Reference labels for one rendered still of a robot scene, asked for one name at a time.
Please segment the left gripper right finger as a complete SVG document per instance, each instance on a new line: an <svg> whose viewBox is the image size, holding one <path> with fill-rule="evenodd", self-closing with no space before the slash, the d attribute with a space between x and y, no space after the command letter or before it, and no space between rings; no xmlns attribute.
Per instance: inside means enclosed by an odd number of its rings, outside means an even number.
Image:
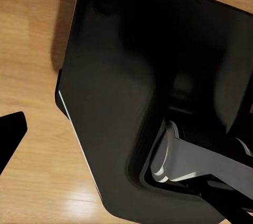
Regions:
<svg viewBox="0 0 253 224"><path fill-rule="evenodd" d="M241 111L238 116L236 129L253 155L253 113Z"/></svg>

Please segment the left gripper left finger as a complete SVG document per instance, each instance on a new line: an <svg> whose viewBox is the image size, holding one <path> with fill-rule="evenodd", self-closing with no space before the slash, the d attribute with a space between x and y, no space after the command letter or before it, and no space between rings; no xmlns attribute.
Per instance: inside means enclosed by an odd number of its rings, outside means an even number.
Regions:
<svg viewBox="0 0 253 224"><path fill-rule="evenodd" d="M0 175L27 132L22 111L0 117Z"/></svg>

